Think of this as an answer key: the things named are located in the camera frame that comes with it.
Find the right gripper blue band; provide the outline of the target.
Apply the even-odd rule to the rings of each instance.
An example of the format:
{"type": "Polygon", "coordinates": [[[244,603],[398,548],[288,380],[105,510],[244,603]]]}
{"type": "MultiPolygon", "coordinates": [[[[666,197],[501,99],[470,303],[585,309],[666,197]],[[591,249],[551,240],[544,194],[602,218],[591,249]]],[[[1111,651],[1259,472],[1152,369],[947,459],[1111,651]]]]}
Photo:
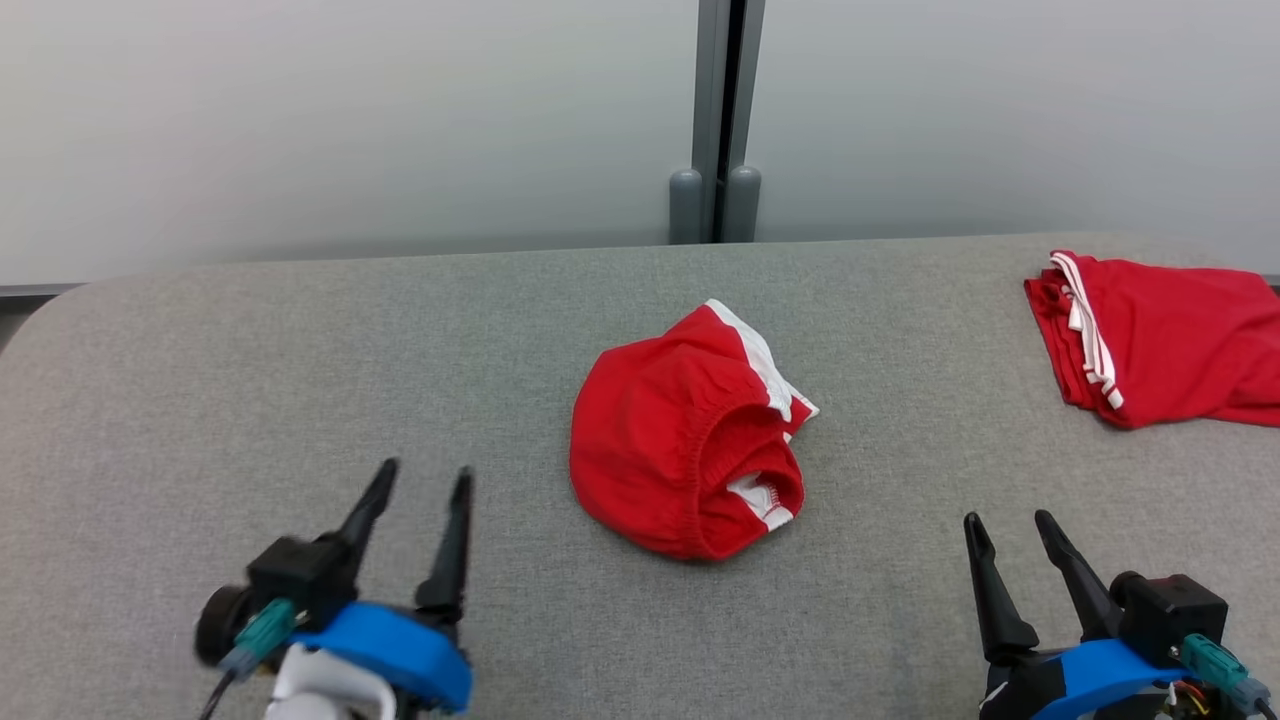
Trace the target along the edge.
{"type": "Polygon", "coordinates": [[[983,656],[992,665],[978,720],[1078,720],[1187,670],[1148,664],[1117,635],[1123,610],[1048,510],[1037,510],[1044,552],[1059,569],[1082,626],[1075,647],[1037,653],[1039,637],[1018,611],[978,512],[963,520],[983,656]]]}

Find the red shorts white side stripe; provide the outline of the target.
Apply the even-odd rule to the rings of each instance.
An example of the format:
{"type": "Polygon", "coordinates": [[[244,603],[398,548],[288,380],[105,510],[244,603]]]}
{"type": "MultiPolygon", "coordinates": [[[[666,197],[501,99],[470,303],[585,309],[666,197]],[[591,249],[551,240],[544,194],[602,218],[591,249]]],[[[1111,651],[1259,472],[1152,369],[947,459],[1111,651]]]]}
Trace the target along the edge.
{"type": "Polygon", "coordinates": [[[800,514],[791,442],[818,413],[765,338],[709,299],[594,363],[573,405],[570,480],[593,519],[636,546],[724,561],[800,514]]]}

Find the grey partition post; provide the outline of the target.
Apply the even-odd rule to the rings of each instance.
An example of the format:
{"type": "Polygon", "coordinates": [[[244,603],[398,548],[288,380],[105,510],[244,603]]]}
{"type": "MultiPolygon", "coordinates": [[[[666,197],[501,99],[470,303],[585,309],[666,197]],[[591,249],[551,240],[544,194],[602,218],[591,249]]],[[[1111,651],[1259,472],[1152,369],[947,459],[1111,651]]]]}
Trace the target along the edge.
{"type": "Polygon", "coordinates": [[[692,147],[668,182],[672,245],[750,243],[762,173],[746,150],[765,0],[698,0],[692,147]]]}

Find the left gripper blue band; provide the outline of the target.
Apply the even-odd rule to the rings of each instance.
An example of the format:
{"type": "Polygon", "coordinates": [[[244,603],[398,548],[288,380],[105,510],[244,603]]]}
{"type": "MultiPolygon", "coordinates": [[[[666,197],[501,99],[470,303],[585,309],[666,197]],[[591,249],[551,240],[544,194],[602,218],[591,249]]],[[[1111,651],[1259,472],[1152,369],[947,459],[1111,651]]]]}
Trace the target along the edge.
{"type": "MultiPolygon", "coordinates": [[[[388,457],[338,529],[348,562],[362,562],[390,501],[401,461],[388,457]]],[[[431,571],[415,591],[416,612],[355,602],[325,629],[291,635],[291,694],[372,703],[380,715],[410,708],[466,714],[474,670],[454,626],[465,615],[475,473],[461,468],[431,571]]]]}

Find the red basketball jersey white trim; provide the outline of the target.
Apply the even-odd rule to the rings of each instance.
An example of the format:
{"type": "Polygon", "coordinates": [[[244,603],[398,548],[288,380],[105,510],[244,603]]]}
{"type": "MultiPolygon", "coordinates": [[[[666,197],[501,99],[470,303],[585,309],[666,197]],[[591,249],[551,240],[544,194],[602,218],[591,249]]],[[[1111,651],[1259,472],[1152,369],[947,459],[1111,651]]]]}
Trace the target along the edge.
{"type": "Polygon", "coordinates": [[[1280,295],[1262,275],[1056,250],[1024,291],[1065,404],[1125,430],[1280,428],[1280,295]]]}

